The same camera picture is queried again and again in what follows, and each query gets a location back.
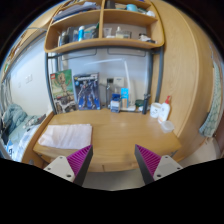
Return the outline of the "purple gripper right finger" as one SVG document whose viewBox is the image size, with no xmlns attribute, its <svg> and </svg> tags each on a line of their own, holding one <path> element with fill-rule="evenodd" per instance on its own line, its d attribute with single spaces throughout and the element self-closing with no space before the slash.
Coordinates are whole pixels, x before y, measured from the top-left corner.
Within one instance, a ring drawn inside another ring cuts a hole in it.
<svg viewBox="0 0 224 224">
<path fill-rule="evenodd" d="M 159 156 L 140 145 L 135 145 L 135 157 L 146 185 L 182 169 L 169 155 Z"/>
</svg>

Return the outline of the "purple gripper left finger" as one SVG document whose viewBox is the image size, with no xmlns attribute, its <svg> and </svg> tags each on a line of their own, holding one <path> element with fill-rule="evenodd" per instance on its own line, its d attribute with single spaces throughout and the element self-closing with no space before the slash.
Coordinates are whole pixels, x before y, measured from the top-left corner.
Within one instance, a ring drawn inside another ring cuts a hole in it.
<svg viewBox="0 0 224 224">
<path fill-rule="evenodd" d="M 56 176 L 82 186 L 85 180 L 91 159 L 93 146 L 86 146 L 71 155 L 58 156 L 47 167 L 44 168 Z"/>
</svg>

